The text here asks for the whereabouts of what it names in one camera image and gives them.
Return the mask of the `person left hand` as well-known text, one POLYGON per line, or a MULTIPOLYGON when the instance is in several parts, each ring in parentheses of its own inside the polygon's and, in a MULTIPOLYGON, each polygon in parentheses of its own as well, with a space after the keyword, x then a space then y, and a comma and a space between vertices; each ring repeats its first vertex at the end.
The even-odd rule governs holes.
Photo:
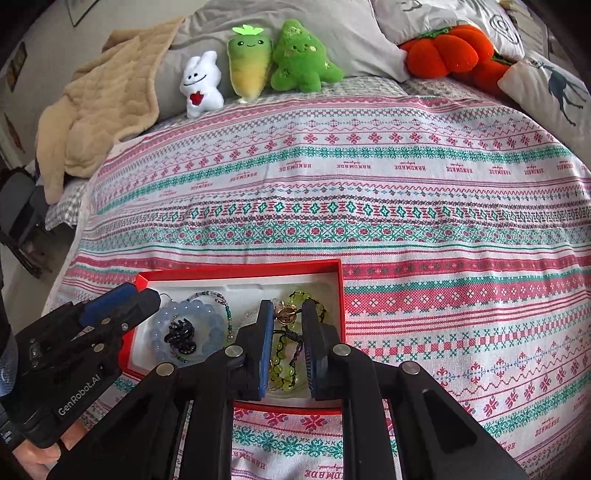
MULTIPOLYGON (((61 437, 66 450, 71 450, 87 433, 81 421, 76 421, 61 437)), ((23 441, 14 451, 14 457, 34 480, 45 480, 50 469, 62 456, 60 446, 38 448, 29 440, 23 441)))

